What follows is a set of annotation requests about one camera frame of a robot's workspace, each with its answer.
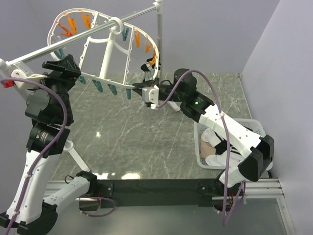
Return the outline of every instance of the silver pole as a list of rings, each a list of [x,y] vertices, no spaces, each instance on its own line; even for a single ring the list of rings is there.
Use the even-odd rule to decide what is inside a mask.
[[[163,80],[163,61],[162,61],[162,57],[163,57],[163,45],[162,45],[162,14],[157,14],[157,48],[159,51],[159,60],[162,63],[161,64],[161,69],[160,69],[160,81]]]
[[[147,8],[147,9],[144,9],[144,10],[141,10],[141,11],[138,11],[138,12],[133,12],[133,13],[131,13],[129,15],[123,16],[123,17],[120,18],[120,20],[122,22],[126,22],[126,21],[129,21],[129,20],[137,17],[137,16],[140,16],[140,15],[145,14],[147,12],[153,11],[155,9],[156,9],[156,6],[153,5],[153,6],[149,7],[149,8]],[[103,30],[106,30],[108,28],[111,28],[111,27],[113,27],[115,25],[118,25],[115,21],[107,22],[107,23],[102,24],[102,25],[100,25],[98,27],[89,29],[89,30],[87,30],[85,32],[82,32],[80,34],[77,34],[75,36],[67,38],[65,40],[62,40],[60,42],[57,42],[57,43],[54,43],[52,45],[46,46],[46,47],[41,48],[39,50],[33,51],[33,52],[31,52],[31,53],[29,53],[27,55],[24,55],[24,56],[22,56],[20,58],[15,59],[15,60],[9,61],[7,64],[8,65],[13,65],[13,64],[15,64],[17,62],[20,62],[20,61],[23,61],[25,63],[29,62],[29,61],[32,61],[32,60],[37,59],[37,58],[39,58],[39,57],[41,57],[43,55],[51,53],[51,52],[53,52],[53,51],[55,51],[57,49],[63,48],[63,47],[65,47],[65,46],[67,46],[67,45],[69,45],[71,43],[79,41],[79,40],[81,40],[83,38],[87,38],[87,37],[89,37],[92,34],[95,34],[95,33],[98,33],[100,31],[103,31]]]

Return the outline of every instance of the wall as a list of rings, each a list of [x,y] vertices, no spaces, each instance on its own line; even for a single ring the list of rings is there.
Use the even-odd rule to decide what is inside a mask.
[[[40,27],[26,1],[2,0],[0,58],[11,60],[43,47],[45,35]],[[40,69],[41,63],[33,61],[30,66]],[[0,212],[4,212],[22,176],[31,121],[24,115],[25,101],[13,88],[4,89],[0,85],[0,101]]]
[[[55,17],[69,8],[84,7],[121,17],[147,8],[153,2],[28,1],[45,33],[51,28]],[[242,72],[278,2],[279,0],[164,0],[164,71],[173,72],[187,67],[203,72]],[[130,23],[156,38],[157,21],[154,12],[142,15]],[[114,72],[124,71],[120,63],[112,63],[112,66],[117,67]]]
[[[281,0],[242,77],[253,118],[275,139],[273,169],[299,235],[313,229],[312,7]]]

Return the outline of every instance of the red clip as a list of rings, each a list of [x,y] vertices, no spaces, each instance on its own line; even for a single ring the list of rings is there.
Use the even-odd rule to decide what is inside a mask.
[[[14,82],[13,81],[5,81],[2,85],[4,88],[13,87]]]

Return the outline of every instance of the white plastic basket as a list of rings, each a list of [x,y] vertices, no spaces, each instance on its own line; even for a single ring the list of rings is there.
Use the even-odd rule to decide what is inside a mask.
[[[238,119],[235,118],[234,120],[237,121],[242,126],[250,128],[254,133],[257,133],[262,137],[265,136],[265,131],[263,129],[263,126],[259,121],[253,120],[253,119],[243,119],[243,118],[238,118]],[[202,168],[217,169],[217,170],[225,169],[225,166],[208,165],[205,162],[205,158],[200,157],[200,138],[201,138],[203,131],[205,131],[205,129],[207,128],[208,128],[207,126],[204,126],[202,124],[195,122],[194,137],[195,137],[195,152],[196,152],[197,162],[199,166],[201,166]]]

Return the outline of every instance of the marble floor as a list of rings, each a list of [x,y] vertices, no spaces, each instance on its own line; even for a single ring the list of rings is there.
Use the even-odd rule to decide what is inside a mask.
[[[130,74],[134,81],[138,74]],[[164,74],[172,80],[173,74]],[[251,118],[237,73],[207,74],[222,109],[232,118]],[[121,77],[111,75],[112,80]],[[198,91],[214,100],[205,81]],[[76,83],[69,94],[75,122],[69,140],[99,179],[184,179],[216,177],[219,170],[201,168],[194,149],[194,122],[168,105],[152,110],[125,89],[113,95],[107,85],[100,93],[91,80]],[[60,157],[52,180],[62,180],[81,169],[68,153]]]

